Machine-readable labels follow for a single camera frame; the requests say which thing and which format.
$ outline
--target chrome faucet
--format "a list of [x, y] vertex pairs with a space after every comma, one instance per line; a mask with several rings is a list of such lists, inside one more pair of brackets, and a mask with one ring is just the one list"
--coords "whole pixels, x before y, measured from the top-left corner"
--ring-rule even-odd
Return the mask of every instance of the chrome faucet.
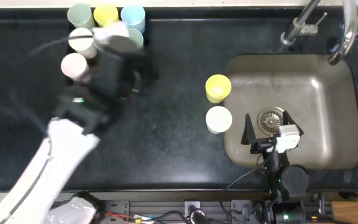
[[[294, 18], [288, 30], [281, 34], [281, 41], [286, 45], [295, 43], [298, 35], [316, 35], [318, 31], [318, 24], [327, 15], [324, 13], [322, 18], [315, 25], [307, 25], [305, 21], [310, 16], [311, 12], [318, 5], [320, 0], [311, 0], [304, 8], [299, 17]], [[336, 65], [348, 53], [352, 47], [354, 38], [357, 32], [357, 8], [356, 0], [343, 0], [344, 12], [344, 36], [342, 42], [335, 46], [332, 54], [328, 58], [328, 63]]]

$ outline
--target sink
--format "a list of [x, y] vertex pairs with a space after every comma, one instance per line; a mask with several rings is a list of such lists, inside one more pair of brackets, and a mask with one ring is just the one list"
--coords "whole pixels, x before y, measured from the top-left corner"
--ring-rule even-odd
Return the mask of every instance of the sink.
[[258, 155], [241, 141], [249, 113], [257, 138], [266, 138], [287, 110], [305, 134], [288, 151], [291, 164], [310, 169], [345, 169], [358, 163], [358, 109], [353, 74], [345, 62], [332, 66], [328, 55], [240, 55], [224, 74], [232, 90], [224, 106], [232, 113], [225, 150], [241, 166], [254, 167]]

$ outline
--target sink drain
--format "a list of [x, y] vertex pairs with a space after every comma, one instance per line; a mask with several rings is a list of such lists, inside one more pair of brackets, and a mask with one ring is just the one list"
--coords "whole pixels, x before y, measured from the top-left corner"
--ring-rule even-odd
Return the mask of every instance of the sink drain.
[[283, 124], [283, 112], [283, 109], [276, 106], [263, 109], [258, 115], [259, 128], [265, 134], [275, 134]]

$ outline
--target black countertop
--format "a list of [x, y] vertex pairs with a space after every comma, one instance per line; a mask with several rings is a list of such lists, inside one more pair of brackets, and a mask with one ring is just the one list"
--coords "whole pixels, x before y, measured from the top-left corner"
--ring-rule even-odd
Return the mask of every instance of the black countertop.
[[[339, 8], [315, 10], [310, 23], [328, 12], [318, 35], [299, 37], [289, 49], [280, 49], [280, 34], [300, 11], [148, 9], [145, 38], [160, 79], [124, 102], [122, 118], [102, 136], [65, 189], [221, 189], [250, 170], [228, 158], [224, 134], [207, 130], [205, 114], [213, 105], [206, 99], [204, 84], [239, 54], [328, 54], [329, 40], [342, 36]], [[19, 99], [49, 121], [66, 85], [60, 62], [67, 44], [51, 47], [25, 64], [16, 62], [69, 31], [64, 9], [0, 11], [0, 105], [17, 111], [12, 99]], [[354, 71], [358, 99], [358, 40], [346, 62]], [[0, 108], [0, 190], [14, 185], [42, 139], [29, 121], [7, 113]], [[259, 172], [239, 183], [243, 190], [267, 187]], [[358, 166], [310, 170], [310, 189], [358, 190]]]

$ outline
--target plastic cup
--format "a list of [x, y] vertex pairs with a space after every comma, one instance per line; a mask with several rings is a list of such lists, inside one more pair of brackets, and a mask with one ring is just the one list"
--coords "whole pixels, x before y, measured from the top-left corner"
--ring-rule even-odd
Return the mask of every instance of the plastic cup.
[[92, 10], [86, 4], [76, 4], [68, 9], [67, 19], [77, 28], [92, 28], [94, 20]]
[[[77, 28], [70, 33], [70, 37], [92, 36], [92, 32], [87, 28]], [[91, 59], [98, 54], [98, 50], [94, 44], [93, 37], [72, 39], [68, 41], [68, 45], [82, 56]]]
[[133, 40], [139, 48], [143, 46], [143, 35], [135, 29], [129, 29], [129, 39]]
[[111, 25], [118, 21], [118, 10], [113, 4], [103, 4], [93, 11], [93, 17], [101, 27]]
[[223, 106], [214, 106], [206, 113], [205, 121], [211, 133], [219, 134], [230, 128], [233, 118], [228, 109]]
[[144, 33], [146, 27], [146, 12], [142, 6], [126, 6], [121, 11], [121, 19], [130, 29], [136, 29]]
[[231, 82], [224, 75], [213, 75], [205, 83], [206, 97], [211, 103], [220, 103], [231, 91]]
[[71, 53], [63, 58], [60, 68], [67, 77], [75, 81], [89, 82], [89, 66], [84, 56]]

